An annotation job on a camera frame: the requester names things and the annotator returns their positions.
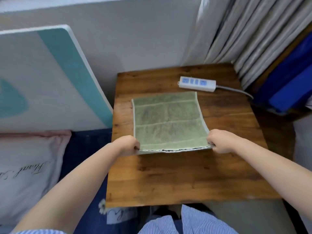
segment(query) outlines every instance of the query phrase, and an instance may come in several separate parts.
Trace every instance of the blue and white striped shirt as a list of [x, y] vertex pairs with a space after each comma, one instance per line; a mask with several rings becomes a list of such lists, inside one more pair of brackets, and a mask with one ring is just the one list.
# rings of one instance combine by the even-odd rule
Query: blue and white striped shirt
[[[208, 233], [208, 234], [237, 234], [225, 222], [211, 214], [182, 205], [181, 210], [183, 234]], [[56, 230], [28, 230], [17, 234], [65, 234]], [[172, 217], [163, 216], [146, 223], [139, 234], [179, 234]]]

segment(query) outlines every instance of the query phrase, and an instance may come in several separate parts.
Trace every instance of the person's left arm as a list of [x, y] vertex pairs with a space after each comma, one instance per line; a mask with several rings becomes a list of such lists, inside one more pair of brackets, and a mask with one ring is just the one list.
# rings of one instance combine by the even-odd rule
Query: person's left arm
[[54, 229], [73, 233], [117, 157], [133, 155], [139, 148], [140, 143], [130, 135], [105, 145], [57, 183], [13, 232]]

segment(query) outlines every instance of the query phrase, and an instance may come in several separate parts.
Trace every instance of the white flower print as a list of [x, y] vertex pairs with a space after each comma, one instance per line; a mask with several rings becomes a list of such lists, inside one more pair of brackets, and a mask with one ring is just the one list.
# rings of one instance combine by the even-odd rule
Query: white flower print
[[108, 209], [105, 206], [105, 199], [101, 200], [101, 202], [99, 203], [99, 213], [105, 215], [108, 211]]

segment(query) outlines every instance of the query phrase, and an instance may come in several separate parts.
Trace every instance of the pillowcase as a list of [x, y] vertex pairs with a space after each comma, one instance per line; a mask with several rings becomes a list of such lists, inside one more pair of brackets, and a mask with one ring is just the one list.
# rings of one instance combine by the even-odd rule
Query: pillowcase
[[16, 225], [57, 183], [70, 137], [69, 130], [0, 135], [0, 224]]

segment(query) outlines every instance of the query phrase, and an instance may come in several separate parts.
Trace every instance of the forearm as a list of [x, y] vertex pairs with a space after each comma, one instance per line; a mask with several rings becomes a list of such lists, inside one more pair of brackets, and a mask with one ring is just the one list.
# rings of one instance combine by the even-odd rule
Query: forearm
[[245, 139], [234, 150], [287, 202], [312, 220], [311, 171]]
[[73, 233], [120, 149], [107, 144], [53, 187], [14, 229], [56, 229]]

